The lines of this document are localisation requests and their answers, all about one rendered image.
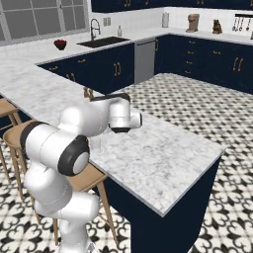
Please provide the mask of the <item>black rail with hanging tools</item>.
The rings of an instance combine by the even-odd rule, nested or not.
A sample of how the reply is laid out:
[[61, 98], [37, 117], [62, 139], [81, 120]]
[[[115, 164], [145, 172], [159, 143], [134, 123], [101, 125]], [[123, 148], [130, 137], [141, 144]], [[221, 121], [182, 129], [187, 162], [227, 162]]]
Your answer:
[[235, 14], [232, 30], [234, 32], [248, 32], [252, 21], [253, 15], [251, 14]]

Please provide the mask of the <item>navy wall cupboards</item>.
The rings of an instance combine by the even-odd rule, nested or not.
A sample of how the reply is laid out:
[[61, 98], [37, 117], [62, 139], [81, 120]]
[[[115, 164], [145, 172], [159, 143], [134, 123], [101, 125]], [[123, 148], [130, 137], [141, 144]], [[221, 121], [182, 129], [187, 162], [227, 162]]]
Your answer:
[[253, 11], [253, 0], [91, 0], [95, 13], [114, 13], [162, 7]]

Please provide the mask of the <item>black tap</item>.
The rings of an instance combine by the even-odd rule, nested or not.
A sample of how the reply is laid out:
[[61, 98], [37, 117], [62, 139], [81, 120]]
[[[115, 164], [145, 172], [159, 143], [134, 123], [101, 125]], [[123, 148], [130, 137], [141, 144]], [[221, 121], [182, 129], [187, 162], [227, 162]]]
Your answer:
[[95, 32], [98, 32], [98, 34], [101, 34], [101, 28], [100, 23], [97, 19], [93, 18], [91, 20], [91, 41], [93, 41], [96, 37]]

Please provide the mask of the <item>grey dishwasher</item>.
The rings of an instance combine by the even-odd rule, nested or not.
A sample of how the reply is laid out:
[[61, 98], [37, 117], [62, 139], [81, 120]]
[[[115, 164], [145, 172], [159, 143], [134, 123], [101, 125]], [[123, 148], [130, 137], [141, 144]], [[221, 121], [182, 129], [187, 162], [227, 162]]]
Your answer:
[[154, 75], [155, 38], [134, 44], [134, 83], [146, 81]]

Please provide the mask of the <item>navy dining counter base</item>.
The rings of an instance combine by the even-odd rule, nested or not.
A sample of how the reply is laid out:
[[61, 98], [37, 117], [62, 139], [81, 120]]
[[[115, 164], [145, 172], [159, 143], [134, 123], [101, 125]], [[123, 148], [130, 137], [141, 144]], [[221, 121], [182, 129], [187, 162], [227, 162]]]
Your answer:
[[131, 253], [188, 253], [199, 237], [218, 165], [219, 158], [164, 217], [106, 179], [109, 204], [130, 222]]

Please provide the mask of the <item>grey framed window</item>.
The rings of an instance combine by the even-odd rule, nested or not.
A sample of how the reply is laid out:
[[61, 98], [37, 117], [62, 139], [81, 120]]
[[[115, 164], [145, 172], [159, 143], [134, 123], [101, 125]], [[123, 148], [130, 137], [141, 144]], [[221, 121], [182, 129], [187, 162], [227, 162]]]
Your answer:
[[88, 31], [87, 0], [0, 0], [0, 44]]

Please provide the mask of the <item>brown knife block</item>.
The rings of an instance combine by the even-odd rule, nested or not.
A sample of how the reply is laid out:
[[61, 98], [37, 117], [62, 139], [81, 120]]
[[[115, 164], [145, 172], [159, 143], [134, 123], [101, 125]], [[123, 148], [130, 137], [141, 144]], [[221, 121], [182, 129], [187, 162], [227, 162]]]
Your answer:
[[217, 35], [222, 33], [222, 28], [221, 28], [221, 24], [220, 24], [219, 20], [213, 21], [212, 32]]

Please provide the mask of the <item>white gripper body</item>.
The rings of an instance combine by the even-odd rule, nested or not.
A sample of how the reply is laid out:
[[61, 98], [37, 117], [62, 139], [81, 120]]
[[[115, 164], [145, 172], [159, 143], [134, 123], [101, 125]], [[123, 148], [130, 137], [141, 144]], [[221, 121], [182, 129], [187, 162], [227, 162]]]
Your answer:
[[130, 113], [130, 128], [140, 128], [142, 126], [142, 114], [140, 112]]

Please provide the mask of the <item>black sink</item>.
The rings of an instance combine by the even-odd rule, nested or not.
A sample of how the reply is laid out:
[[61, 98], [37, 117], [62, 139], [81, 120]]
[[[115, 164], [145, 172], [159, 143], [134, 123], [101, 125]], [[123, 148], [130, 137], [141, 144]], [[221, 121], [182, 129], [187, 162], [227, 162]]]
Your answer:
[[91, 48], [97, 48], [97, 47], [115, 44], [119, 42], [127, 42], [127, 39], [118, 38], [118, 37], [108, 37], [108, 38], [103, 38], [103, 39], [93, 40], [93, 41], [88, 41], [88, 42], [79, 42], [78, 45], [83, 45], [83, 46], [91, 47]]

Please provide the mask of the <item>small brown wooden object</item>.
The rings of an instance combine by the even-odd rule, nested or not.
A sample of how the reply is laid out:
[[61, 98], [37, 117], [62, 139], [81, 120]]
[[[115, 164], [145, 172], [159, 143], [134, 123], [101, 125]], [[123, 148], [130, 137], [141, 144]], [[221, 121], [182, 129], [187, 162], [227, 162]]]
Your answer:
[[84, 87], [83, 90], [84, 90], [84, 97], [85, 98], [89, 98], [90, 100], [92, 100], [94, 98], [92, 89]]

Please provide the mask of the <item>wooden bar stool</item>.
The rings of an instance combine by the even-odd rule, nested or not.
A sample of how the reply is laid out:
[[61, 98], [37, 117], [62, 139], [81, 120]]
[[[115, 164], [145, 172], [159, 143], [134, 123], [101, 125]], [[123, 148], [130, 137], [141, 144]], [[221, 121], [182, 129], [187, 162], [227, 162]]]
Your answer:
[[19, 125], [22, 121], [19, 116], [19, 109], [12, 105], [7, 99], [0, 99], [0, 118], [8, 117], [13, 126]]
[[27, 167], [28, 157], [25, 154], [23, 147], [21, 146], [20, 137], [25, 127], [28, 126], [32, 122], [33, 120], [29, 120], [22, 124], [13, 126], [12, 128], [8, 129], [3, 134], [3, 140], [10, 148], [12, 163], [14, 166], [14, 172], [15, 172], [17, 183], [18, 183], [20, 197], [23, 196], [23, 190], [22, 190], [22, 183], [21, 183], [19, 169], [22, 169], [23, 173], [26, 173], [28, 170], [28, 167]]
[[106, 179], [107, 179], [107, 175], [102, 173], [99, 169], [97, 169], [92, 164], [88, 164], [80, 174], [67, 178], [71, 187], [75, 191], [89, 192], [91, 189], [95, 187], [98, 188], [99, 195], [102, 200], [100, 209], [104, 209], [107, 216], [106, 218], [103, 218], [99, 214], [99, 217], [110, 227], [113, 233], [115, 242], [118, 242], [111, 211], [110, 211], [110, 206], [108, 203], [108, 198], [106, 195], [106, 190], [104, 187], [104, 181]]

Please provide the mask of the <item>dark bowl of red fruit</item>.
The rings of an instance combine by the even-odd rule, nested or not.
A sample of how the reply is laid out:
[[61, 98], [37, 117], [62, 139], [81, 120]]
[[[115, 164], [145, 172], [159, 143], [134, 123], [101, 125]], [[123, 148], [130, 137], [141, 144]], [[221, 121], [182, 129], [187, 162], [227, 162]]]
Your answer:
[[54, 42], [54, 45], [59, 49], [59, 50], [64, 50], [66, 47], [67, 41], [65, 40], [56, 40]]

